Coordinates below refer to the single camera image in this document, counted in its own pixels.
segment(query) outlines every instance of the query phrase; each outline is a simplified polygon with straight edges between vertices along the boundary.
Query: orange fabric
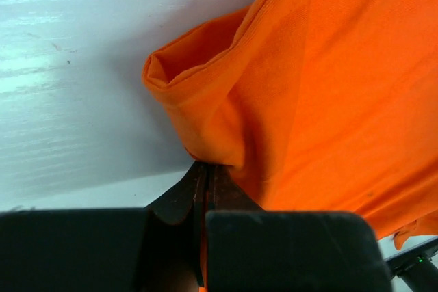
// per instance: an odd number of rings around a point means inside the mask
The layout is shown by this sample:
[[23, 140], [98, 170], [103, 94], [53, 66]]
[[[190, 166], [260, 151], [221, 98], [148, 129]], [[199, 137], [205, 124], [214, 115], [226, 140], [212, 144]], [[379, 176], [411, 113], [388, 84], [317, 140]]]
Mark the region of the orange fabric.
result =
[[154, 52], [188, 152], [270, 210], [438, 234], [438, 0], [256, 0]]

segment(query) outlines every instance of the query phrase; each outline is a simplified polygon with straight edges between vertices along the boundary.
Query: white surface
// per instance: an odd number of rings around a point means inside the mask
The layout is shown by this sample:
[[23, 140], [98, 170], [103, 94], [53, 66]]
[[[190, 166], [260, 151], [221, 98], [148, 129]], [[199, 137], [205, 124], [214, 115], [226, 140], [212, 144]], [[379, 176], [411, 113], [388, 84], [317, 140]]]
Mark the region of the white surface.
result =
[[144, 207], [179, 181], [185, 171], [76, 189], [66, 193], [0, 204], [1, 211]]
[[187, 169], [143, 63], [251, 1], [0, 0], [0, 204]]

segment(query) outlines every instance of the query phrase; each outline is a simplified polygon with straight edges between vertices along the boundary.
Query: black plastic part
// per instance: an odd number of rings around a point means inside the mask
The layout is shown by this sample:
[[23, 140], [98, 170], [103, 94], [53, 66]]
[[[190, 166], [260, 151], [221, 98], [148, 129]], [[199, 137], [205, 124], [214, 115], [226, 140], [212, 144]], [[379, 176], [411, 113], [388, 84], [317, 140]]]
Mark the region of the black plastic part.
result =
[[168, 225], [155, 215], [149, 217], [136, 278], [136, 286], [143, 289], [136, 291], [198, 289], [199, 255], [193, 249], [193, 218], [193, 209], [178, 225]]
[[418, 257], [400, 277], [413, 292], [438, 291], [438, 268], [427, 258]]
[[438, 253], [438, 237], [432, 238], [413, 248], [389, 257], [386, 261], [391, 269], [392, 277], [400, 275], [405, 269], [415, 263], [417, 258], [432, 258]]
[[207, 213], [209, 292], [390, 292], [372, 229], [349, 213]]
[[208, 210], [262, 211], [228, 175], [223, 166], [211, 166], [208, 177]]
[[0, 291], [136, 290], [146, 209], [0, 217]]
[[[154, 248], [157, 249], [156, 252], [167, 252], [167, 256], [170, 256], [169, 250], [178, 252], [176, 248], [183, 248], [185, 250], [184, 261], [194, 271], [200, 287], [204, 286], [205, 281], [203, 277], [201, 250], [203, 249], [202, 236], [204, 234], [205, 197], [208, 186], [209, 168], [210, 165], [206, 163], [193, 163], [185, 176], [177, 184], [147, 206], [147, 209], [151, 210], [155, 215], [156, 220], [154, 222], [161, 221], [164, 224], [162, 228], [166, 224], [169, 226], [183, 225], [185, 227], [184, 230], [169, 228], [170, 234], [172, 235], [170, 240], [169, 237], [161, 234], [162, 237], [154, 244]], [[154, 259], [158, 256], [155, 251], [151, 254], [152, 256], [148, 258], [145, 254], [143, 256], [144, 261], [149, 261], [147, 259]]]

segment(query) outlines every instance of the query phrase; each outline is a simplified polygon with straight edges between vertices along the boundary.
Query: orange t-shirt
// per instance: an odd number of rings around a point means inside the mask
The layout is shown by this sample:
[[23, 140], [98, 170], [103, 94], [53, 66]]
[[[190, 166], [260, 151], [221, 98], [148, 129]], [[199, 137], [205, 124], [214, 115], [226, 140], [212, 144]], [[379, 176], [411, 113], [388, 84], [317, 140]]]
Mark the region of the orange t-shirt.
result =
[[188, 152], [268, 210], [438, 234], [438, 0], [256, 0], [154, 52]]

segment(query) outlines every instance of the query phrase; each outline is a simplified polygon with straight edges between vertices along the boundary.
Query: fabric fold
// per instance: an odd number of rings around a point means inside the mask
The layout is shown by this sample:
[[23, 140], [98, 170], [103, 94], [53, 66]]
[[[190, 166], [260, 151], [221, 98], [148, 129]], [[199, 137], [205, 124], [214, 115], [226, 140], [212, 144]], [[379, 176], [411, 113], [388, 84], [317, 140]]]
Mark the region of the fabric fold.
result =
[[438, 0], [255, 0], [147, 59], [196, 159], [269, 210], [438, 234]]

